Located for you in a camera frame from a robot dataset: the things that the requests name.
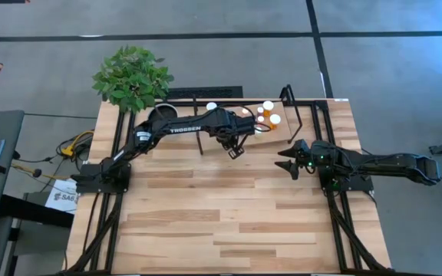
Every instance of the concrete floor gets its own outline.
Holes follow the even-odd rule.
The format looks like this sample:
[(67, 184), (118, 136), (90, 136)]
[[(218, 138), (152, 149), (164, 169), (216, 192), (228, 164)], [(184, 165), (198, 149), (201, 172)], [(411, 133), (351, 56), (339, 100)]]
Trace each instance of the concrete floor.
[[(320, 31), (442, 31), (440, 0), (313, 0)], [(208, 32), (310, 32), (302, 0), (32, 0), (0, 5), (0, 36), (144, 35)], [(323, 38), (335, 97), (349, 98), (362, 146), (376, 154), (442, 143), (442, 37)], [(323, 97), (312, 38), (156, 41), (0, 42), (0, 110), (95, 117), (91, 75), (124, 44), (149, 48), (173, 87), (243, 85), (245, 97)], [(94, 125), (93, 119), (26, 116), (18, 150), (26, 159)], [(442, 172), (442, 156), (436, 160)], [(42, 166), (52, 170), (54, 165)], [(72, 173), (72, 167), (60, 173)], [(41, 184), (10, 173), (7, 193)], [(442, 274), (442, 182), (426, 187), (374, 177), (381, 226), (393, 267)], [(62, 253), (32, 255), (17, 275), (56, 272)]]

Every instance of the black bowl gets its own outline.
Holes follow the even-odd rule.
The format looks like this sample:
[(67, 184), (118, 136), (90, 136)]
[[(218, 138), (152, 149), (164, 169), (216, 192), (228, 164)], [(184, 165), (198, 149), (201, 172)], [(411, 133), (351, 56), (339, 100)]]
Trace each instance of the black bowl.
[(177, 118), (178, 113), (175, 109), (175, 107), (170, 106), (169, 104), (159, 104), (157, 105), (156, 109), (151, 110), (150, 115), (148, 115), (148, 120), (159, 120), (159, 119), (173, 119)]

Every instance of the wooden table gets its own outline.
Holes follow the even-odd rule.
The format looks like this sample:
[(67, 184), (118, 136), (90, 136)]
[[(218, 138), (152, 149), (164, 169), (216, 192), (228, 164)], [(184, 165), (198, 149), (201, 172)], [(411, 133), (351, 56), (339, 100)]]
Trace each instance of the wooden table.
[[(328, 105), (338, 146), (360, 150), (350, 103), (328, 100)], [(178, 110), (180, 116), (193, 115), (192, 107)], [(295, 109), (286, 107), (285, 112), (294, 132), (298, 127)], [(311, 144), (315, 131), (310, 108), (299, 107), (299, 113), (303, 128), (297, 139)], [(110, 155), (117, 115), (118, 108), (102, 103), (91, 145), (92, 163)], [(146, 117), (147, 111), (139, 113), (136, 124)], [(319, 117), (326, 137), (323, 116)], [(156, 149), (131, 163), (133, 175), (120, 214), (112, 272), (338, 272), (328, 205), (318, 174), (300, 170), (299, 180), (292, 181), (274, 165), (287, 160), (276, 152), (289, 147), (287, 142), (247, 146), (245, 154), (231, 160), (223, 150), (201, 156), (194, 133), (163, 138)], [(374, 203), (363, 192), (349, 192), (348, 197), (356, 234), (379, 262), (389, 266)], [(70, 264), (81, 254), (93, 199), (94, 195), (79, 199), (68, 242)], [(349, 243), (343, 232), (342, 236), (351, 267)], [(99, 268), (104, 267), (107, 243), (105, 238)]]

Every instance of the white bottle cap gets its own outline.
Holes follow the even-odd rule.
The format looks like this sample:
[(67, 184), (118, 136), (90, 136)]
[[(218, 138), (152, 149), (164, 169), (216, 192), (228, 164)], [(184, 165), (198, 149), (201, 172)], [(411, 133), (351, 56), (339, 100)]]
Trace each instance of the white bottle cap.
[(262, 106), (264, 107), (265, 110), (268, 110), (268, 111), (274, 109), (274, 103), (273, 103), (272, 101), (270, 101), (270, 100), (266, 100), (266, 101), (262, 104)]
[(270, 122), (273, 124), (281, 123), (281, 117), (277, 114), (273, 114), (270, 116)]
[(207, 110), (213, 110), (213, 109), (215, 109), (216, 107), (218, 107), (218, 105), (217, 105), (216, 103), (214, 103), (214, 102), (210, 102), (210, 103), (208, 103), (208, 104), (206, 105), (206, 109), (207, 109)]

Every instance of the green plant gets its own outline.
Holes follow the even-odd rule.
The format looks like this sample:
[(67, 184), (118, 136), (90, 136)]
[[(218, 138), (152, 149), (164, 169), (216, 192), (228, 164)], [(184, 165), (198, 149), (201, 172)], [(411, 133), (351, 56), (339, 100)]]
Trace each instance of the green plant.
[(93, 76), (93, 89), (98, 90), (104, 101), (118, 105), (122, 112), (154, 107), (155, 96), (166, 97), (168, 84), (174, 80), (168, 74), (168, 67), (155, 67), (163, 60), (143, 48), (121, 47), (100, 65), (100, 72)]

